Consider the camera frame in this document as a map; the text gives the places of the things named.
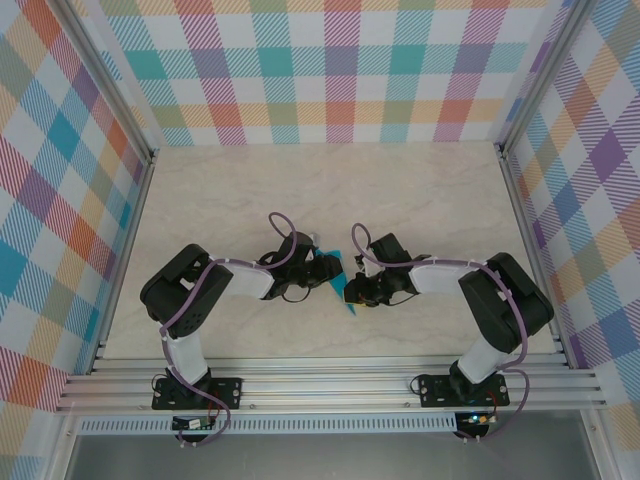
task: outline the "marble-pattern floor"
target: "marble-pattern floor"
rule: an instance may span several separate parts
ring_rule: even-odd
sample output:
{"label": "marble-pattern floor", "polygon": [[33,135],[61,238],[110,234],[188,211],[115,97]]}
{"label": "marble-pattern floor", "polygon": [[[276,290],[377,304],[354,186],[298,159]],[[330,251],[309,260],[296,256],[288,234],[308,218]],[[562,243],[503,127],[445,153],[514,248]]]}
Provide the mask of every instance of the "marble-pattern floor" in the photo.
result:
{"label": "marble-pattern floor", "polygon": [[[412,256],[485,260],[513,254],[529,270],[488,142],[185,147],[161,150],[107,341],[107,358],[160,358],[158,324],[140,289],[188,243],[258,259],[281,238],[267,214],[339,249],[356,272],[354,222],[393,232]],[[201,327],[207,357],[460,354],[479,335],[462,296],[419,295],[395,308],[357,308],[327,284],[301,304],[223,297]],[[553,352],[548,328],[530,352]]]}

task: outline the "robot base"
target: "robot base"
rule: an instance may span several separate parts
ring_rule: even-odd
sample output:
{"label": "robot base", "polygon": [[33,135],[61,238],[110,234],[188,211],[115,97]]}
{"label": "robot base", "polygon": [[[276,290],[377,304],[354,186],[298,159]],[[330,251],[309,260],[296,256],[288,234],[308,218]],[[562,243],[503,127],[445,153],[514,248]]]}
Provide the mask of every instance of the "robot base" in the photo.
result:
{"label": "robot base", "polygon": [[417,392],[420,394],[420,406],[433,407],[506,407],[509,405],[509,392],[502,375],[494,374],[482,382],[482,387],[462,400],[451,387],[449,375],[420,375],[417,380]]}
{"label": "robot base", "polygon": [[[222,400],[230,410],[240,408],[241,378],[212,378],[207,373],[194,387]],[[167,370],[167,378],[159,378],[154,385],[153,410],[207,410],[209,400],[193,393],[176,380]]]}

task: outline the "purple cable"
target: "purple cable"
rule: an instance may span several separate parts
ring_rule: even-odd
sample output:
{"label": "purple cable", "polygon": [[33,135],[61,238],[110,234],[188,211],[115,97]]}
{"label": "purple cable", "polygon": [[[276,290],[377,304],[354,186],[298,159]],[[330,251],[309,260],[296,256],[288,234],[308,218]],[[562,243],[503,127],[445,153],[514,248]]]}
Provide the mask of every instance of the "purple cable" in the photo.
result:
{"label": "purple cable", "polygon": [[529,382],[529,377],[523,370],[519,370],[516,368],[507,370],[509,367],[515,367],[516,365],[521,364],[524,361],[529,351],[529,335],[527,333],[527,328],[525,327],[525,324],[524,324],[524,318],[522,318],[522,313],[520,312],[520,309],[518,308],[518,305],[513,299],[513,296],[511,295],[511,292],[509,291],[507,286],[500,279],[500,277],[498,277],[498,275],[496,275],[495,272],[493,272],[489,267],[478,262],[471,262],[466,260],[436,259],[436,258],[427,258],[424,260],[414,260],[411,262],[402,262],[402,263],[381,262],[377,258],[367,254],[367,252],[365,252],[364,249],[360,246],[360,244],[358,243],[358,239],[356,238],[356,231],[358,228],[364,231],[364,233],[367,235],[367,248],[369,248],[369,246],[371,245],[371,234],[369,233],[369,230],[367,229],[367,227],[365,227],[362,223],[354,223],[353,226],[351,227],[351,240],[353,241],[353,244],[355,245],[356,250],[358,250],[360,255],[362,255],[364,258],[381,267],[398,268],[398,267],[417,267],[421,265],[450,265],[455,267],[469,266],[469,267],[482,270],[484,273],[486,273],[491,278],[491,280],[495,282],[495,284],[498,286],[500,291],[504,294],[505,298],[507,299],[507,303],[509,304],[509,307],[511,307],[511,310],[513,311],[513,315],[515,316],[516,322],[518,323],[518,330],[520,331],[520,338],[522,339],[522,350],[518,358],[510,362],[503,363],[502,365],[499,365],[498,370],[502,370],[503,372],[506,372],[506,373],[519,373],[524,378],[525,387],[524,387],[524,395],[522,396],[520,405],[518,405],[518,408],[516,409],[514,414],[511,416],[511,418],[507,421],[507,423],[505,423],[505,425],[503,425],[502,428],[500,428],[500,430],[490,433],[486,435],[484,438],[497,436],[498,433],[502,432],[505,429],[505,427],[507,427],[507,425],[509,425],[513,421],[513,419],[522,411],[525,403],[527,402],[527,399],[529,398],[529,389],[531,387]]}
{"label": "purple cable", "polygon": [[203,270],[202,274],[200,274],[200,277],[198,277],[198,281],[196,282],[196,284],[191,289],[191,292],[189,293],[189,296],[187,297],[187,300],[182,304],[182,306],[173,315],[173,317],[171,317],[169,319],[169,321],[167,323],[165,323],[164,325],[162,325],[160,327],[160,329],[159,329],[160,336],[162,337],[162,352],[164,353],[164,358],[167,360],[167,363],[169,364],[169,370],[171,371],[171,374],[176,378],[176,380],[178,380],[182,385],[187,387],[192,392],[194,392],[194,393],[200,395],[201,397],[206,398],[210,402],[213,402],[216,405],[218,405],[220,408],[222,408],[225,411],[226,416],[227,416],[227,418],[226,418],[226,420],[224,422],[224,425],[222,426],[222,428],[220,430],[218,430],[216,433],[213,433],[213,434],[209,435],[207,438],[205,438],[204,440],[200,441],[199,443],[195,443],[195,442],[189,443],[186,440],[184,440],[182,438],[182,430],[180,430],[178,432],[178,439],[182,442],[181,446],[190,445],[190,446],[195,448],[197,446],[206,445],[207,443],[211,443],[212,441],[214,441],[216,438],[218,438],[220,435],[222,435],[222,433],[227,428],[229,428],[229,425],[231,425],[231,410],[229,410],[229,407],[227,406],[227,404],[224,403],[222,400],[214,397],[213,395],[209,395],[208,393],[203,392],[202,390],[200,390],[200,389],[194,387],[193,385],[191,385],[189,382],[187,382],[185,380],[185,378],[180,374],[180,372],[178,372],[178,370],[175,368],[175,365],[173,364],[173,359],[171,358],[171,352],[169,351],[169,345],[167,344],[168,330],[169,330],[169,328],[171,328],[171,326],[174,323],[176,323],[178,320],[180,320],[182,315],[184,315],[184,313],[187,311],[189,306],[193,303],[193,300],[196,297],[196,295],[198,294],[198,292],[200,291],[200,288],[202,288],[202,284],[204,283],[204,280],[207,278],[207,275],[209,275],[209,272],[211,272],[211,270],[216,265],[224,265],[225,263],[229,263],[229,264],[232,264],[232,265],[240,265],[240,266],[243,266],[243,267],[255,268],[257,270],[270,270],[272,268],[277,268],[277,267],[279,267],[281,265],[284,265],[285,263],[287,263],[289,261],[289,259],[293,256],[293,254],[294,254],[294,252],[296,250],[296,246],[298,244],[298,234],[296,232],[296,228],[293,225],[293,222],[291,220],[289,220],[289,218],[287,218],[282,213],[271,212],[269,214],[269,223],[271,223],[271,226],[282,237],[286,237],[286,235],[284,235],[282,233],[282,231],[276,226],[275,222],[273,221],[273,217],[280,217],[285,222],[287,222],[287,224],[289,225],[289,228],[291,229],[291,233],[293,234],[293,243],[291,245],[291,250],[289,251],[289,253],[287,254],[286,257],[284,257],[279,262],[273,263],[271,265],[259,265],[256,262],[246,262],[244,260],[235,260],[233,258],[227,258],[227,259],[219,258],[219,259],[213,260],[211,263],[209,263],[206,266],[206,268]]}

